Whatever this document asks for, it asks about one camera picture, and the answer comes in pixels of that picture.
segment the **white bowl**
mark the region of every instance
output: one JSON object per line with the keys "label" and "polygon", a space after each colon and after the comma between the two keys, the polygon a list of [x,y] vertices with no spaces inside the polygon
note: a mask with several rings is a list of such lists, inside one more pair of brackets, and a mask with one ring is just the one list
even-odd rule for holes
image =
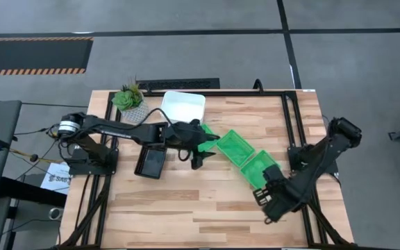
{"label": "white bowl", "polygon": [[202,123],[205,103],[206,98],[201,94],[168,91],[163,97],[161,109],[165,111],[172,123],[189,123],[193,119],[198,119]]}

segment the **green container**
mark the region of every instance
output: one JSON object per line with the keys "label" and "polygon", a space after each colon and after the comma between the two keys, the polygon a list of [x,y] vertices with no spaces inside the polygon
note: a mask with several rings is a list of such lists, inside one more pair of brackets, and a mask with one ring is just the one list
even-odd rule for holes
{"label": "green container", "polygon": [[265,150],[260,151],[257,156],[252,158],[245,166],[240,170],[247,181],[256,189],[263,188],[267,181],[263,178],[263,170],[266,168],[280,165],[267,153]]}
{"label": "green container", "polygon": [[[209,128],[208,125],[202,124],[201,127],[206,133],[215,135],[214,132]],[[197,149],[199,150],[199,152],[208,151],[216,144],[217,144],[217,140],[207,141],[207,142],[200,144]]]}
{"label": "green container", "polygon": [[217,142],[217,148],[237,167],[241,167],[256,151],[233,129]]}

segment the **gray floor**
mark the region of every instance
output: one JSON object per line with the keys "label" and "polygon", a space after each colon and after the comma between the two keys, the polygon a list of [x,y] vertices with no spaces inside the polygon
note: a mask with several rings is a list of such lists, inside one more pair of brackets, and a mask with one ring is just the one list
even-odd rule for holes
{"label": "gray floor", "polygon": [[[290,28],[400,28],[400,1],[285,0]],[[275,0],[0,0],[0,33],[280,28]],[[327,117],[361,127],[357,149],[338,160],[358,244],[400,249],[400,34],[292,35],[303,88],[316,89]],[[87,73],[0,76],[0,100],[87,105],[91,90],[138,79],[220,77],[222,88],[292,88],[282,35],[98,37]],[[17,131],[56,123],[82,108],[23,106]],[[27,135],[14,148],[43,154],[51,141]],[[58,158],[56,149],[49,158]],[[28,166],[10,157],[5,175]],[[16,249],[50,247],[54,226],[21,233]]]}

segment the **wooden tabletop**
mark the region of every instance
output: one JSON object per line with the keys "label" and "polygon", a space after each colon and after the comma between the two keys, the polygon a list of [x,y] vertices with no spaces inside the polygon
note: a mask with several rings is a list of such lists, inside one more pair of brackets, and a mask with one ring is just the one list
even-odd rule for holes
{"label": "wooden tabletop", "polygon": [[[88,114],[104,117],[109,91],[93,91]],[[308,143],[321,140],[326,132],[316,92],[297,90],[301,117]],[[150,109],[159,107],[162,97],[147,97]],[[292,104],[289,103],[294,117]],[[161,121],[154,113],[149,122]],[[279,97],[206,97],[204,121],[218,135],[234,129],[256,149],[269,152],[289,172],[289,140]],[[296,142],[296,122],[292,118]],[[99,135],[93,135],[98,142]],[[250,185],[237,167],[216,148],[203,167],[191,170],[175,150],[168,150],[159,180],[134,175],[141,146],[119,139],[119,162],[112,178],[102,247],[304,247],[307,245],[301,212],[288,213],[280,222],[265,225]],[[62,239],[74,230],[85,176],[72,179],[61,223]],[[88,206],[87,185],[82,215]],[[323,213],[340,235],[353,241],[340,186],[323,175],[317,184]],[[315,218],[311,214],[315,241]],[[90,242],[94,242],[97,215],[92,221]]]}

